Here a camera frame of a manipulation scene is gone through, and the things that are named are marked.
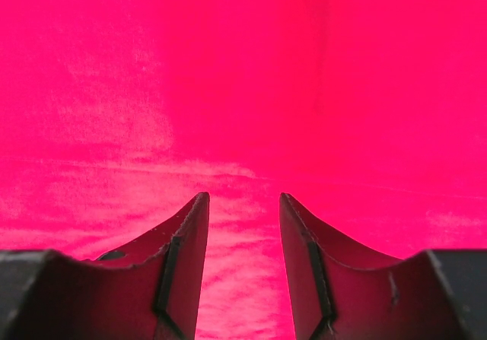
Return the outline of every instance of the black plastic part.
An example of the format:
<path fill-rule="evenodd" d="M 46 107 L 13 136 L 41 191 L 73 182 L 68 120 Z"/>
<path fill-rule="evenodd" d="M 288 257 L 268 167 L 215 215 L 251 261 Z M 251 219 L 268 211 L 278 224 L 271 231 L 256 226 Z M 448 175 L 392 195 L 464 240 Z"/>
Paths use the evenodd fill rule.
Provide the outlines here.
<path fill-rule="evenodd" d="M 208 193 L 198 194 L 97 261 L 52 250 L 0 252 L 0 339 L 194 338 L 208 205 Z"/>
<path fill-rule="evenodd" d="M 280 221 L 298 340 L 487 339 L 487 251 L 426 250 L 399 260 L 335 230 L 288 194 Z M 313 244 L 324 286 L 314 250 L 301 249 Z"/>

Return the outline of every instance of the wrinkled fabric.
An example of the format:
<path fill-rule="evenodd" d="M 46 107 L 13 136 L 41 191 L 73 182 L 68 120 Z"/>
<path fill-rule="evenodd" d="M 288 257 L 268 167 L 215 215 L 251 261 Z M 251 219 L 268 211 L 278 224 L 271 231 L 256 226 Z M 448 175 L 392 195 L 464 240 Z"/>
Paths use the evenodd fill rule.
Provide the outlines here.
<path fill-rule="evenodd" d="M 279 193 L 487 246 L 487 0 L 0 0 L 2 249 L 94 259 L 211 194 L 198 338 L 294 338 Z"/>

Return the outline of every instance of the curved black piece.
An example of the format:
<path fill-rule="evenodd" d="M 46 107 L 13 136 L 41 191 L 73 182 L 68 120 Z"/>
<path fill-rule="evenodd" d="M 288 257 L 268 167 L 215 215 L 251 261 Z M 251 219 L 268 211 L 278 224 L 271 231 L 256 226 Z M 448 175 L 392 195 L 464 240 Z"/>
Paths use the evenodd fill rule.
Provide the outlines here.
<path fill-rule="evenodd" d="M 194 338 L 208 235 L 208 193 L 101 256 L 0 252 L 0 338 Z"/>
<path fill-rule="evenodd" d="M 298 340 L 487 338 L 487 251 L 376 252 L 281 195 L 280 225 Z"/>

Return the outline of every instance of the pointed tip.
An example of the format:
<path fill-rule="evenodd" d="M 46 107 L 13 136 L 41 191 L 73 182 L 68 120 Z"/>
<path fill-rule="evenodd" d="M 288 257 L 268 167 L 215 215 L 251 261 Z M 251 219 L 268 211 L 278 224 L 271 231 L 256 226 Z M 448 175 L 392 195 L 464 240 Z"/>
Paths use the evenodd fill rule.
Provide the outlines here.
<path fill-rule="evenodd" d="M 199 192 L 195 196 L 195 198 L 209 202 L 209 200 L 210 200 L 210 193 L 208 193 L 208 192 Z"/>
<path fill-rule="evenodd" d="M 293 199 L 293 196 L 289 193 L 281 192 L 281 194 L 279 195 L 279 201 L 281 202 L 281 204 L 283 202 L 289 202 L 290 199 Z"/>

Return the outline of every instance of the magenta backdrop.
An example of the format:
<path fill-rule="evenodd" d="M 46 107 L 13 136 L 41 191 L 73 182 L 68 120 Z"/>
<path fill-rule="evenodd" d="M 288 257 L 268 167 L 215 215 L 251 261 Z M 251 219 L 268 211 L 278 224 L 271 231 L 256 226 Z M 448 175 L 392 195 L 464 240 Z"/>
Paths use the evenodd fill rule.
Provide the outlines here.
<path fill-rule="evenodd" d="M 212 196 L 198 338 L 292 338 L 279 193 L 487 247 L 487 0 L 0 0 L 2 248 L 95 258 Z"/>

